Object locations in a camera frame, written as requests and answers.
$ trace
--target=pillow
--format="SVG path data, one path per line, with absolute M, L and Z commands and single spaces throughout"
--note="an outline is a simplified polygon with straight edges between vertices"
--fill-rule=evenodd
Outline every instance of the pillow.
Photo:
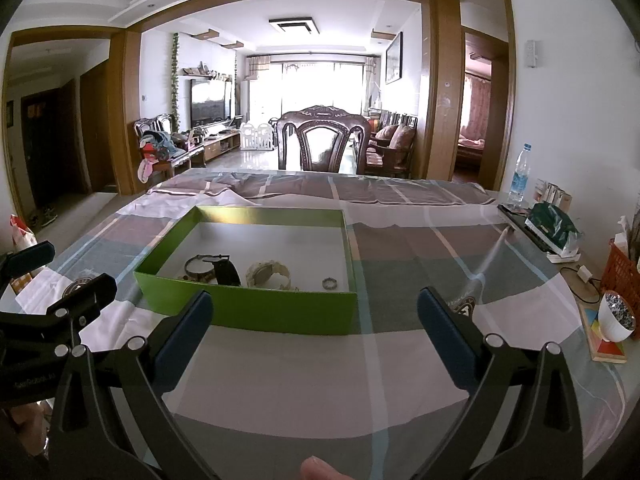
M 378 140 L 389 140 L 394 136 L 394 133 L 398 129 L 400 124 L 391 124 L 389 126 L 385 126 L 378 133 L 376 133 L 376 139 Z
M 389 147 L 393 150 L 406 150 L 414 142 L 415 128 L 410 126 L 400 126 L 394 136 L 391 137 Z

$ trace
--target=human hand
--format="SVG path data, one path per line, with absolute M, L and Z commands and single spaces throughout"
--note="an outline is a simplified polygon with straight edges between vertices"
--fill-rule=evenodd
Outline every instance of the human hand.
M 15 406 L 9 410 L 9 413 L 18 426 L 18 440 L 24 449 L 33 456 L 42 453 L 47 438 L 47 429 L 44 424 L 44 410 L 40 405 L 32 402 Z
M 300 478 L 302 480 L 353 480 L 350 476 L 338 473 L 317 456 L 311 456 L 302 463 Z

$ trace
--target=speckled bowl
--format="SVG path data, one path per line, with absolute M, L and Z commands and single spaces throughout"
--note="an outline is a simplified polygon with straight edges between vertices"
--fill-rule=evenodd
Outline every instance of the speckled bowl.
M 616 309 L 614 302 L 611 301 L 612 298 L 615 298 L 615 302 L 618 304 L 623 305 L 625 310 Z M 631 329 L 628 329 L 620 323 L 621 320 L 624 321 L 622 317 L 625 314 L 631 318 Z M 631 307 L 629 307 L 629 304 L 625 299 L 614 290 L 608 290 L 604 293 L 598 310 L 598 322 L 600 323 L 600 333 L 602 334 L 602 338 L 605 341 L 611 341 L 613 343 L 624 341 L 636 329 L 636 317 L 634 316 Z M 629 326 L 629 323 L 630 322 L 627 317 L 627 322 L 625 324 Z

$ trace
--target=plaid tablecloth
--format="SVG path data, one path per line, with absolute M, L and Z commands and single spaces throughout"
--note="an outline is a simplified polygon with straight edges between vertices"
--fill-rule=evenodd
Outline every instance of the plaid tablecloth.
M 310 455 L 357 479 L 409 478 L 467 398 L 418 321 L 415 301 L 427 285 L 451 303 L 474 296 L 476 325 L 512 346 L 561 343 L 580 404 L 587 467 L 638 398 L 638 381 L 623 380 L 623 368 L 590 360 L 558 269 L 508 226 L 491 197 L 466 184 L 189 170 L 57 256 L 18 295 L 19 308 L 43 313 L 73 280 L 107 272 L 118 282 L 116 301 L 83 330 L 82 341 L 98 351 L 147 335 L 161 316 L 148 309 L 132 270 L 195 205 L 341 208 L 353 243 L 358 313 L 351 335 L 212 326 L 165 396 L 184 433 L 225 480 L 297 478 Z

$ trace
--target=black cable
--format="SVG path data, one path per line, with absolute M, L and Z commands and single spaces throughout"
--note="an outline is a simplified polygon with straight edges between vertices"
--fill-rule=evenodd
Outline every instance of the black cable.
M 562 267 L 562 268 L 560 269 L 560 274 L 561 274 L 561 275 L 562 275 L 562 271 L 563 271 L 563 270 L 565 270 L 565 269 L 572 270 L 573 272 L 575 272 L 576 274 L 578 274 L 578 271 L 577 271 L 577 270 L 575 270 L 575 269 L 572 269 L 571 267 Z M 593 283 L 593 282 L 599 282 L 599 281 L 601 281 L 601 280 L 599 280 L 598 278 L 590 278 L 590 279 L 589 279 L 589 281 L 587 282 L 587 283 L 590 283 L 590 284 L 591 284 L 591 286 L 595 289 L 596 294 L 598 295 L 598 299 L 597 299 L 596 301 L 587 301 L 587 300 L 584 300 L 583 298 L 581 298 L 580 296 L 578 296 L 578 295 L 574 292 L 574 290 L 571 288 L 571 285 L 569 285 L 569 283 L 568 283 L 568 282 L 567 282 L 567 285 L 569 286 L 569 290 L 572 292 L 572 294 L 573 294 L 576 298 L 578 298 L 581 302 L 586 303 L 586 304 L 589 304 L 589 305 L 595 305 L 595 304 L 597 304 L 597 303 L 600 303 L 600 300 L 602 299 L 602 296 L 600 295 L 600 291 L 598 290 L 598 287 L 597 287 L 597 286 L 595 286 L 595 285 L 594 285 L 594 283 Z

